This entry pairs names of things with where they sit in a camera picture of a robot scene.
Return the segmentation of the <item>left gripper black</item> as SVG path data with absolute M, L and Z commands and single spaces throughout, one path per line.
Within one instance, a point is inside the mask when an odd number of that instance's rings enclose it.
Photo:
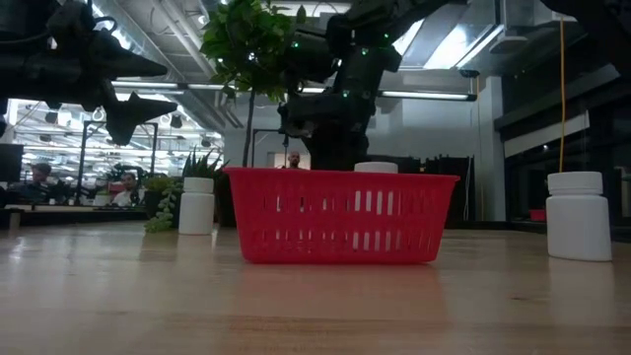
M 11 99 L 103 107 L 114 144 L 177 104 L 131 93 L 106 101 L 106 77 L 156 77 L 166 66 L 135 54 L 98 23 L 91 1 L 1 0 L 1 105 Z

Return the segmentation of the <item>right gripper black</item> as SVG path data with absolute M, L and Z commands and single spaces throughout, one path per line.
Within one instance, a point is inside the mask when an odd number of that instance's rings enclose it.
M 353 171 L 369 148 L 366 131 L 376 112 L 370 92 L 293 96 L 277 108 L 279 131 L 302 138 L 316 171 Z

